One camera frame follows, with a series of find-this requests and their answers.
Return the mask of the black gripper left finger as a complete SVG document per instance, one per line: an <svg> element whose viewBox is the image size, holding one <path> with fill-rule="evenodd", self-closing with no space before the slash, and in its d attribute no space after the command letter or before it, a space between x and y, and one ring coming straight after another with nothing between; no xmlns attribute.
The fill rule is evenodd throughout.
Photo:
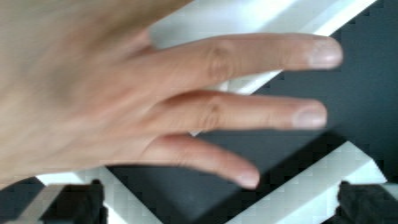
<svg viewBox="0 0 398 224"><path fill-rule="evenodd" d="M16 218L16 224L108 224L103 184L50 185Z"/></svg>

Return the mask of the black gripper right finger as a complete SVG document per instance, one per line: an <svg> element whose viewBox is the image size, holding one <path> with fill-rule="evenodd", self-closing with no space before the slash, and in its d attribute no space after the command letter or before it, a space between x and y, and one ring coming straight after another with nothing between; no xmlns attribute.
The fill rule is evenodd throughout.
<svg viewBox="0 0 398 224"><path fill-rule="evenodd" d="M343 182L336 212L321 224L398 224L398 184Z"/></svg>

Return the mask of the bare human hand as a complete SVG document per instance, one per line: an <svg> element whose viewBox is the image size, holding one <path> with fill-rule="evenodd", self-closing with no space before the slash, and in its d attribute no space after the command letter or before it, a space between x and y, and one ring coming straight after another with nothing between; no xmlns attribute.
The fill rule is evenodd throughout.
<svg viewBox="0 0 398 224"><path fill-rule="evenodd" d="M323 36L249 34L158 50L149 25L192 0L0 0L0 189L101 165L194 168L243 188L250 162L190 132L318 129L323 104L211 85L270 70L330 69Z"/></svg>

